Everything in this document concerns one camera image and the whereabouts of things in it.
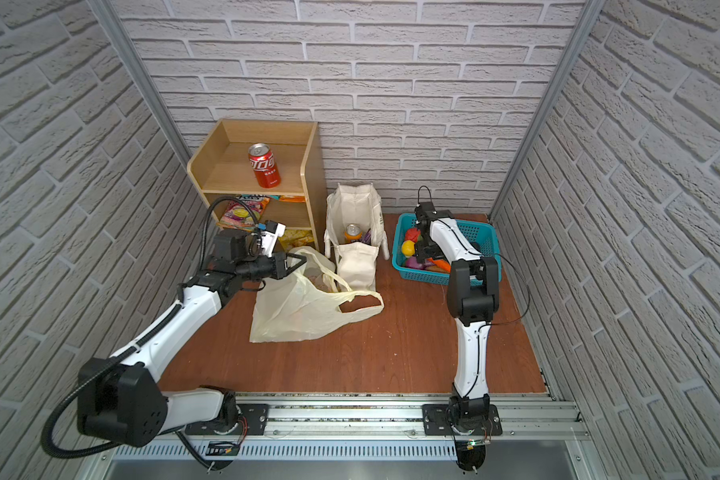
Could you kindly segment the thin cream plastic bag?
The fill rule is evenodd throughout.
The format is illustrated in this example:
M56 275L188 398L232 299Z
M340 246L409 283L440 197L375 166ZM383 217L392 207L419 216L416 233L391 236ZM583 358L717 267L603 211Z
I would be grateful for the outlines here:
M307 263L282 280L268 280L257 293L250 342L315 340L383 311L379 293L352 290L322 253L309 246L292 253L306 256Z

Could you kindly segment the canvas tote bag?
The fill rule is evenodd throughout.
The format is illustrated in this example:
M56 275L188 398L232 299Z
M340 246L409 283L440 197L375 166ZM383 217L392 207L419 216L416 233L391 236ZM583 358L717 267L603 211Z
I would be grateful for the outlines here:
M376 290L379 254L390 259L382 200L372 184L339 184L326 200L325 256L352 290Z

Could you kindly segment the orange Fanta can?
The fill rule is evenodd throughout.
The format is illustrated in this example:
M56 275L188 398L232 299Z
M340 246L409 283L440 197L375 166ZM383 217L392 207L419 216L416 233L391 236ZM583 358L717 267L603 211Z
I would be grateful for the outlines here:
M357 224L350 223L345 226L344 238L347 243L360 241L365 231Z

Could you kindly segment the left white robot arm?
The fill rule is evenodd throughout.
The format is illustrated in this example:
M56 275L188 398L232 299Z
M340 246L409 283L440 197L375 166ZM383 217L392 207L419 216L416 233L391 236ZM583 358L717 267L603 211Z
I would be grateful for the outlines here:
M156 436L208 422L226 433L238 424L232 392L220 387L167 393L158 382L199 328L242 290L246 282L280 280L295 271L277 243L284 225L273 221L253 231L226 229L212 241L200 269L179 287L173 305L144 332L107 359L92 359L79 372L81 434L117 445L142 447Z

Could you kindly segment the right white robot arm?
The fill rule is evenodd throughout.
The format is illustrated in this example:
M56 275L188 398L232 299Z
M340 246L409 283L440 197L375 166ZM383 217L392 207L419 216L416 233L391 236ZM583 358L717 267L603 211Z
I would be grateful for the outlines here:
M445 260L450 267L446 303L456 322L458 361L448 415L455 430L466 432L489 415L487 342L499 310L500 268L493 255L467 240L449 211L427 201L418 203L414 214L421 232L417 260Z

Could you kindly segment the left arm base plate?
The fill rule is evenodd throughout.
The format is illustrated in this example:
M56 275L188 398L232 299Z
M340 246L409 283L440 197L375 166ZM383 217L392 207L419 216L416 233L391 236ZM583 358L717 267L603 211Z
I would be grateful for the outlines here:
M242 437L263 436L267 426L269 406L264 403L237 404L231 413L185 427L186 435L215 435Z

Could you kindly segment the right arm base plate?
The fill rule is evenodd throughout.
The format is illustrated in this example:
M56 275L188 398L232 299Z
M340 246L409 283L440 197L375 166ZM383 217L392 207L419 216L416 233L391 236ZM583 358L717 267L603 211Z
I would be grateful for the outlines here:
M491 403L486 412L463 415L446 404L425 404L421 407L426 436L484 436L503 434L497 407Z

